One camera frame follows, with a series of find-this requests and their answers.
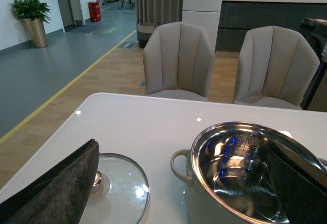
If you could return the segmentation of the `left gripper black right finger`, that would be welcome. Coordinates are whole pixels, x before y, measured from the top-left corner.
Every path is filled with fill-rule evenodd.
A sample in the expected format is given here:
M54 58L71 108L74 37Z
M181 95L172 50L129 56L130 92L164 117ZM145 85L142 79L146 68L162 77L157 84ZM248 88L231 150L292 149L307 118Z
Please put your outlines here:
M290 223L326 223L326 172L290 149L272 144L268 171Z

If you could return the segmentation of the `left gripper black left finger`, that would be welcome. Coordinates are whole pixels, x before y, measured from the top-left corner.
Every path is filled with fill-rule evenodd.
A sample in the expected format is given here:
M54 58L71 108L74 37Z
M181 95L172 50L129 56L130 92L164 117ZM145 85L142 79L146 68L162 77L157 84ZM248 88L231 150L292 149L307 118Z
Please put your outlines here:
M79 223L94 184L99 144L91 139L1 203L1 223Z

